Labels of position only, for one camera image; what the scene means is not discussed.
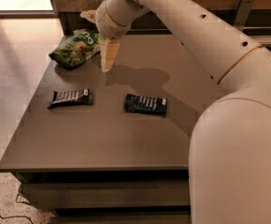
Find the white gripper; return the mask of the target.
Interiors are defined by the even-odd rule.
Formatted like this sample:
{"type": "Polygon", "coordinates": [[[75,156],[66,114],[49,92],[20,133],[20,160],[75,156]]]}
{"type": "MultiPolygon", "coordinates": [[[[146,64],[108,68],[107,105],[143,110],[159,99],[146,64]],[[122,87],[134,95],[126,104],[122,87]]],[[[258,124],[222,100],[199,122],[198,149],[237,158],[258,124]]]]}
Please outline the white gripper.
{"type": "Polygon", "coordinates": [[[98,32],[107,38],[100,43],[101,69],[108,72],[112,69],[120,48],[119,41],[131,29],[134,20],[145,15],[149,10],[134,0],[105,0],[95,10],[82,11],[80,17],[95,23],[98,32]]]}

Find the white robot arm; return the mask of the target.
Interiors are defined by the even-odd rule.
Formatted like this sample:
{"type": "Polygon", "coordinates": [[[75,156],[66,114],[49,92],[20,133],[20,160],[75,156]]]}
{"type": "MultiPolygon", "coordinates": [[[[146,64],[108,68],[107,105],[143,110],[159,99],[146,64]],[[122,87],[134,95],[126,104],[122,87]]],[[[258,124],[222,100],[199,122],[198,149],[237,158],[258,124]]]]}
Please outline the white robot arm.
{"type": "Polygon", "coordinates": [[[132,22],[147,11],[227,92],[193,129],[192,224],[271,224],[271,52],[192,0],[105,0],[81,14],[106,38],[104,71],[132,22]]]}

